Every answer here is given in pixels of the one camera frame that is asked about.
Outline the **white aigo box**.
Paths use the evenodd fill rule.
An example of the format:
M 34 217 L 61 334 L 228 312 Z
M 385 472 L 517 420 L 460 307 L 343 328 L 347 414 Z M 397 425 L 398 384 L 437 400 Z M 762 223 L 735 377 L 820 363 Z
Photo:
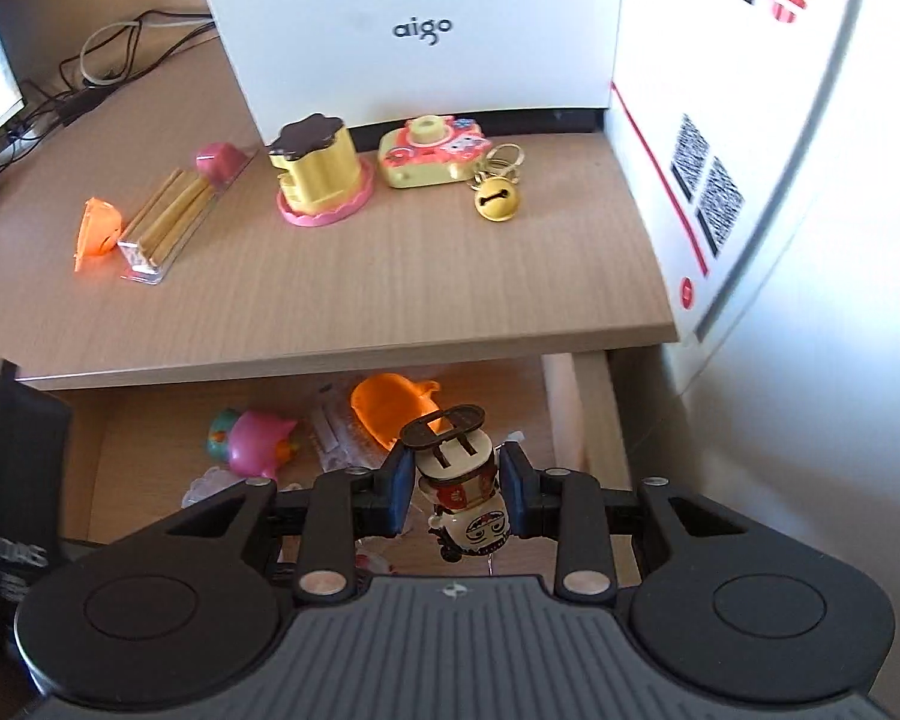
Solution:
M 859 0 L 206 4 L 265 140 L 312 112 L 605 133 L 692 335 L 797 171 Z

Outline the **clear barcode blister pack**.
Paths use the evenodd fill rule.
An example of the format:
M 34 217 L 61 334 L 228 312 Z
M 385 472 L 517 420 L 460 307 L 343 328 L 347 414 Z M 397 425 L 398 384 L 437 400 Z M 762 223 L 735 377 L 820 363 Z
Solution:
M 386 459 L 382 449 L 354 415 L 351 388 L 325 383 L 308 413 L 308 429 L 323 473 L 364 468 L 377 470 Z

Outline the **wooden drawer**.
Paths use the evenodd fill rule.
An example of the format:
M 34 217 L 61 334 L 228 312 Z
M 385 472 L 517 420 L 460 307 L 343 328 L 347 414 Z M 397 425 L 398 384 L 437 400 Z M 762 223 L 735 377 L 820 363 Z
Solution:
M 518 437 L 533 465 L 592 473 L 606 488 L 631 484 L 605 355 L 406 367 L 414 383 L 437 382 L 442 408 L 476 403 L 494 440 Z M 74 390 L 64 465 L 61 531 L 109 543 L 178 511 L 191 483 L 219 479 L 208 450 L 212 420 L 226 408 L 271 411 L 297 422 L 284 486 L 308 486 L 348 461 L 372 463 L 383 450 L 349 408 L 354 372 L 271 379 Z

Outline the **orange plastic scoop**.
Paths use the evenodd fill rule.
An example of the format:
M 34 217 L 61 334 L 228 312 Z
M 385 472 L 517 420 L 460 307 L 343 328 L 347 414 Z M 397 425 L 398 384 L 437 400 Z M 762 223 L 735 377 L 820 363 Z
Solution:
M 408 422 L 439 409 L 434 400 L 439 390 L 436 380 L 411 380 L 397 372 L 380 372 L 357 383 L 349 405 L 367 434 L 382 449 L 390 450 Z

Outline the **biscuit sticks pack pink eraser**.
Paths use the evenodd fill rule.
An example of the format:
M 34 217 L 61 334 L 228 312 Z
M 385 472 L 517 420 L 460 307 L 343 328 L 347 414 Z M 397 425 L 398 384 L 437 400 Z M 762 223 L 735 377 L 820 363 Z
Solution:
M 253 153 L 227 142 L 210 143 L 187 167 L 176 167 L 123 227 L 123 280 L 155 286 Z

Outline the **pink pig toy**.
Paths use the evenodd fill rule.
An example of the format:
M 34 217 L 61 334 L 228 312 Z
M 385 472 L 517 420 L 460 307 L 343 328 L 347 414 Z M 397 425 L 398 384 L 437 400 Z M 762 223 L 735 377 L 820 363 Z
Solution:
M 206 450 L 242 478 L 278 479 L 297 452 L 292 434 L 299 421 L 272 411 L 222 410 L 209 426 Z

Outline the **yellow brown flower-lid toy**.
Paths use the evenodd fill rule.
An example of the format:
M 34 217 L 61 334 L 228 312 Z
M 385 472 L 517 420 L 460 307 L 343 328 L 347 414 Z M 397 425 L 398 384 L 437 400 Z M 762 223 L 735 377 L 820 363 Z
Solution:
M 295 227 L 323 227 L 356 215 L 374 193 L 374 168 L 357 154 L 340 117 L 313 112 L 281 128 L 268 145 L 278 171 L 279 213 Z

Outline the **white lace scrunchie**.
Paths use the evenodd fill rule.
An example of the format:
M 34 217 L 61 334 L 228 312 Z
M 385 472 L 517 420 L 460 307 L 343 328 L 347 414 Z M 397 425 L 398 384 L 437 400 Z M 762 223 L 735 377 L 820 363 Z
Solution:
M 186 509 L 190 505 L 198 504 L 224 489 L 229 489 L 234 484 L 242 483 L 244 478 L 234 475 L 229 468 L 224 466 L 211 466 L 199 478 L 194 479 L 182 497 L 182 507 Z

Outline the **pink yellow toy camera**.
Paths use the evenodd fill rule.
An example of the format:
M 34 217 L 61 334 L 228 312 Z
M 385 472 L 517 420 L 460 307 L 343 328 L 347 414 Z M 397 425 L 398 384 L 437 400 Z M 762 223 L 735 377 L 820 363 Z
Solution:
M 390 187 L 432 187 L 469 181 L 489 149 L 475 119 L 425 114 L 385 133 L 377 161 Z

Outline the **panda figure keychain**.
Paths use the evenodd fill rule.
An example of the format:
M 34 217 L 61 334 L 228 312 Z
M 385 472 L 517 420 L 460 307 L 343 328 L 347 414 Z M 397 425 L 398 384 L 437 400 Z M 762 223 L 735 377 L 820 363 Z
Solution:
M 510 536 L 493 439 L 479 405 L 458 405 L 409 421 L 400 440 L 413 452 L 418 486 L 432 504 L 427 530 L 443 561 L 489 557 Z

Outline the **small orange plastic piece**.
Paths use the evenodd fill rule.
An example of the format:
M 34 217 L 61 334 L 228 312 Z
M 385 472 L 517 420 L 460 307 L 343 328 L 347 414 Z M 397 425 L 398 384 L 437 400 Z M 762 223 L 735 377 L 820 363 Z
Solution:
M 107 200 L 91 197 L 84 203 L 74 248 L 74 271 L 79 273 L 91 259 L 112 250 L 123 234 L 123 215 Z

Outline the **yellow bell keychain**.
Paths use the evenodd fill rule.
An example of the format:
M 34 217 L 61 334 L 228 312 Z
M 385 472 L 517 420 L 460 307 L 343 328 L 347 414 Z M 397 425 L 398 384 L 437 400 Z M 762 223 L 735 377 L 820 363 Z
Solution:
M 481 218 L 507 223 L 520 210 L 520 169 L 525 151 L 516 143 L 501 143 L 483 154 L 470 179 L 473 205 Z

